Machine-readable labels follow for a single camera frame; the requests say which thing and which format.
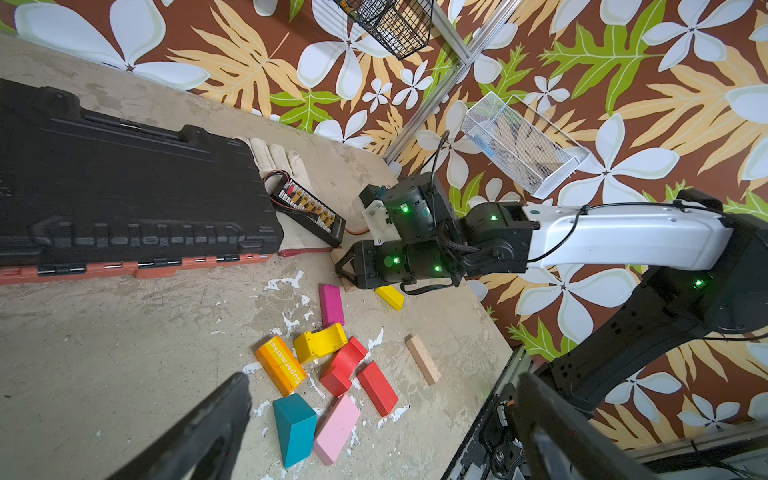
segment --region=light pink block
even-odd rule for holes
[[[320,312],[323,315],[323,328],[334,323],[344,326],[344,309],[341,305],[341,290],[336,285],[320,284]]]
[[[339,458],[358,418],[355,402],[348,395],[340,396],[315,436],[313,450],[324,464],[333,465]]]

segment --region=black wire basket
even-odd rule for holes
[[[398,60],[429,43],[434,0],[334,0]]]

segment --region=white wire basket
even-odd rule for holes
[[[576,141],[577,147],[564,150],[493,92],[467,111],[462,131],[493,164],[538,199],[547,198],[590,153]]]

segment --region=white paint splatter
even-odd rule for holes
[[[349,439],[349,448],[346,450],[346,456],[352,455],[352,447],[355,446],[355,441],[360,444],[360,437],[357,436],[357,425],[352,427],[352,438]]]
[[[259,405],[259,408],[258,408],[258,409],[251,409],[251,410],[253,410],[253,413],[255,413],[256,415],[258,415],[259,417],[261,417],[261,414],[262,414],[262,413],[264,413],[264,409],[265,409],[266,407],[268,407],[268,406],[270,406],[270,401],[269,401],[269,400],[264,400],[264,403],[262,403],[261,405]]]
[[[280,288],[277,286],[277,282],[282,283],[289,283],[293,288],[299,288],[299,280],[301,277],[304,276],[303,270],[299,270],[299,272],[296,274],[295,277],[288,277],[288,278],[275,278],[272,280],[269,280],[266,283],[266,286],[264,287],[265,290],[280,290]]]
[[[312,376],[311,376],[311,375],[308,375],[308,377],[310,378],[310,384],[312,385],[312,388],[314,388],[314,389],[315,389],[315,391],[316,391],[316,392],[317,392],[317,394],[320,396],[320,398],[322,398],[323,400],[325,400],[325,399],[326,399],[326,394],[325,394],[325,393],[323,393],[323,392],[320,392],[320,389],[319,389],[319,388],[317,388],[317,384],[315,383],[315,380],[312,378]]]
[[[382,331],[379,332],[379,336],[377,336],[375,340],[368,340],[368,353],[366,354],[366,358],[363,360],[369,359],[371,357],[371,349],[375,346],[381,345],[382,341],[384,341],[384,327],[382,327]]]
[[[299,475],[301,475],[301,470],[304,468],[304,462],[306,462],[306,458],[291,467],[291,470],[293,470],[293,480],[296,480],[299,478]]]
[[[253,375],[257,370],[261,370],[262,368],[263,367],[261,366],[261,362],[257,360],[256,362],[249,363],[248,365],[244,366],[242,371],[246,375]]]
[[[283,321],[286,324],[286,335],[290,335],[293,331],[293,327],[299,324],[299,320],[290,321],[286,318],[286,313],[283,312]]]
[[[399,409],[395,409],[395,411],[392,412],[392,414],[389,417],[392,419],[393,422],[397,422],[398,420],[400,420],[400,417],[402,416],[403,413],[408,412],[409,408],[411,408],[411,406],[406,405],[404,407],[400,407]]]

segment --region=wooden block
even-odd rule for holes
[[[437,366],[432,361],[432,357],[429,355],[422,339],[418,335],[411,335],[406,339],[406,345],[408,350],[411,351],[416,365],[419,366],[419,369],[424,374],[424,378],[427,379],[427,384],[435,385],[435,382],[440,380],[440,371],[437,370]]]
[[[298,393],[275,400],[273,409],[283,465],[289,468],[312,455],[317,414]]]
[[[312,362],[330,355],[346,345],[346,335],[341,323],[334,323],[319,332],[305,332],[293,342],[299,363]]]
[[[335,248],[335,249],[331,250],[331,261],[333,261],[333,265],[334,266],[336,265],[336,262],[341,260],[341,257],[344,257],[345,253],[346,253],[346,250],[344,250],[342,248]],[[350,273],[354,273],[353,271],[350,270],[349,265],[345,266],[345,270],[350,272]],[[343,276],[340,276],[339,279],[341,280],[341,286],[344,287],[344,291],[345,292],[349,293],[349,292],[354,292],[355,290],[357,290],[357,286],[355,286],[354,283],[350,282],[349,280],[347,280]]]
[[[293,393],[293,390],[306,378],[304,368],[278,335],[264,343],[255,354],[283,396]]]
[[[393,309],[402,310],[402,304],[405,302],[405,297],[402,296],[402,293],[398,292],[394,286],[380,286],[374,291],[378,293],[379,296],[382,297]]]
[[[327,328],[334,323],[344,325],[341,290],[336,285],[320,284],[320,313],[323,315],[323,327]]]
[[[314,451],[326,465],[333,465],[344,449],[360,410],[348,396],[340,397],[315,437]]]
[[[395,405],[397,405],[397,394],[389,382],[387,382],[386,377],[379,366],[376,365],[376,362],[371,362],[363,369],[357,376],[357,379],[382,417],[392,413]]]
[[[333,361],[320,377],[320,383],[331,392],[331,395],[344,395],[352,386],[350,377],[367,354],[368,350],[355,337],[351,337],[333,357]]]

